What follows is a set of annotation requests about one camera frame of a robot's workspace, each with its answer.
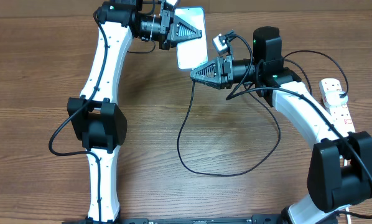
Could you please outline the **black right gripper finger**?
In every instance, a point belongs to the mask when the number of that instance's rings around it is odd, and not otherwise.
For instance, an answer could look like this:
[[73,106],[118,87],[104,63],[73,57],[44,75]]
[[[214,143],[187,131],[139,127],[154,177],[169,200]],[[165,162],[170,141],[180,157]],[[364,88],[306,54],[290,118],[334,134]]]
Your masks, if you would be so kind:
[[220,81],[223,59],[217,57],[190,72],[190,78],[195,81]]
[[201,79],[193,79],[192,81],[218,89],[218,90],[225,89],[225,86],[222,84],[221,81],[216,82],[216,81],[208,81],[208,80],[201,80]]

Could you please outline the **blue Galaxy smartphone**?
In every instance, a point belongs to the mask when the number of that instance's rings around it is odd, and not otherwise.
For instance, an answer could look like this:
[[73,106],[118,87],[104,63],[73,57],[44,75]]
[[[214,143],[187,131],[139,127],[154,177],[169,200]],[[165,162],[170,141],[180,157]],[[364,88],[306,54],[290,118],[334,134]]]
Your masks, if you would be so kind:
[[208,62],[205,11],[203,7],[181,7],[175,10],[174,24],[177,62],[181,70],[191,70]]

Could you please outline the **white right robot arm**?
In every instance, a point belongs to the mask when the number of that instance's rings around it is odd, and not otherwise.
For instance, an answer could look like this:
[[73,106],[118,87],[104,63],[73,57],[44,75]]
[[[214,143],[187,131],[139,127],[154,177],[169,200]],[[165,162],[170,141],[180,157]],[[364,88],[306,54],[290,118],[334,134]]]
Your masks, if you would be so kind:
[[310,88],[284,66],[279,29],[265,26],[253,33],[250,58],[235,60],[234,32],[218,35],[219,56],[191,71],[194,83],[229,88],[230,98],[256,92],[282,113],[312,150],[307,195],[276,215],[251,217],[252,223],[336,223],[348,208],[372,198],[372,137],[342,126],[312,97]]

